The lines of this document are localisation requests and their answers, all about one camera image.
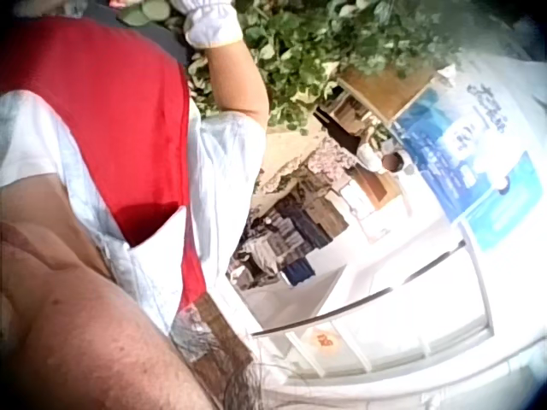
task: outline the handrail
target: handrail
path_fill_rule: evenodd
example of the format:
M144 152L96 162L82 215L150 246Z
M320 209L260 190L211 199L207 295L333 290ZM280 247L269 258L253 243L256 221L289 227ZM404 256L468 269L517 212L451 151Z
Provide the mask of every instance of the handrail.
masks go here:
M451 251L445 252L442 255L440 255L437 259L434 261L429 262L427 265L421 267L416 272L412 273L410 276L408 276L402 284L408 284L412 282L413 280L419 278L424 273L430 271L433 269L436 265L441 263L442 261L445 261L449 257L451 257L455 252L457 252L460 249L463 249L466 247L465 240L461 240L458 245L452 249ZM361 308L362 306L366 305L367 303L370 303L379 297L382 297L384 295L387 295L394 291L395 288L385 288L383 290L380 290L373 295L369 295L366 297L363 297L359 301L352 302L349 305L346 305L344 307L340 307L338 309L335 309L329 313L324 313L319 316L315 316L314 318L304 319L300 320L298 322L292 323L290 325L283 325L279 327L274 327L273 329L268 329L266 331L258 331L256 333L252 333L252 337L266 337L271 336L275 333L286 333L288 331L298 331L302 328L308 328L309 325L320 325L321 323L329 322L331 320L336 319L339 316L343 316L346 313L348 313L350 310L356 310L358 308Z

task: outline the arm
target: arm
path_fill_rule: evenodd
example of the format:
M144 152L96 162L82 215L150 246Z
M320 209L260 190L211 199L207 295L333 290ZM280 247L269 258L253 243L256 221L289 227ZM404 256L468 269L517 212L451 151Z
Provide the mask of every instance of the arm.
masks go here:
M266 128L269 103L266 87L243 41L207 49L211 85L222 111L245 114Z
M264 129L269 104L266 87L243 42L238 14L231 0L171 0L186 15L186 40L205 50L211 85L222 111L245 114Z

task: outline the forearm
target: forearm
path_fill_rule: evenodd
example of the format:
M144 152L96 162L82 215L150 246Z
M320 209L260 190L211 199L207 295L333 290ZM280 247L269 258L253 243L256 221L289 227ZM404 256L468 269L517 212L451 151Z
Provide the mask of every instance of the forearm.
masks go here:
M222 111L248 115L266 128L268 94L258 68L243 41L207 49L211 85Z

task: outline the skin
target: skin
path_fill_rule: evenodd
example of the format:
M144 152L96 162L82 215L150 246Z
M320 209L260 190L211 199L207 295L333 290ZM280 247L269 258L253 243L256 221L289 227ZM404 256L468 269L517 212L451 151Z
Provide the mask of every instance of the skin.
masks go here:
M266 128L243 42L207 50L215 100ZM172 344L118 288L56 175L0 189L4 370L36 408L206 409Z

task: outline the blue poster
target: blue poster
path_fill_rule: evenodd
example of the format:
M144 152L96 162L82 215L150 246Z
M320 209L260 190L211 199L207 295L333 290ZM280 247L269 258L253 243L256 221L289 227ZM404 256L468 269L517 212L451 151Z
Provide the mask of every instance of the blue poster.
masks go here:
M479 246L507 236L543 194L528 153L507 132L491 88L467 87L465 114L426 91L399 119L401 140L451 222L469 222Z

